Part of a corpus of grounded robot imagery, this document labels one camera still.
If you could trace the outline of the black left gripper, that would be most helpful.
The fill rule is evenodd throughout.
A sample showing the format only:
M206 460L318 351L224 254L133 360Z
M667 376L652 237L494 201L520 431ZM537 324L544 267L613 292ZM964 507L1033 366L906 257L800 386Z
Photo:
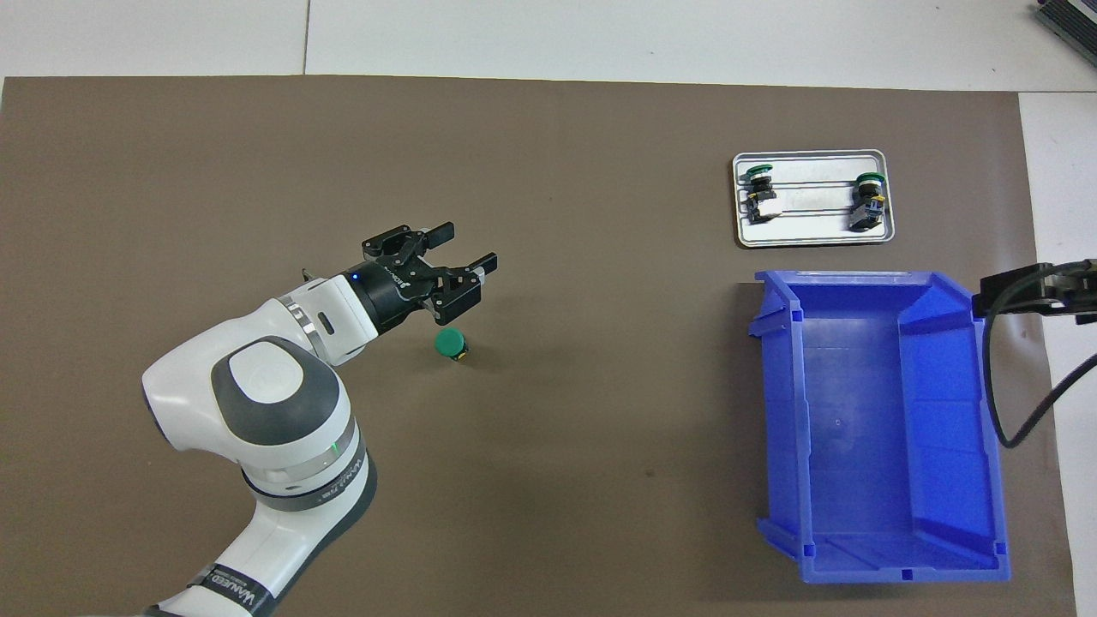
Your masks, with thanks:
M402 225L362 243L369 260L346 269L342 277L378 333L399 326L416 311L426 311L436 321L454 321L479 304L483 281L498 268L496 253L461 268L436 269L420 258L454 236L454 223L434 228ZM430 277L434 272L436 279Z

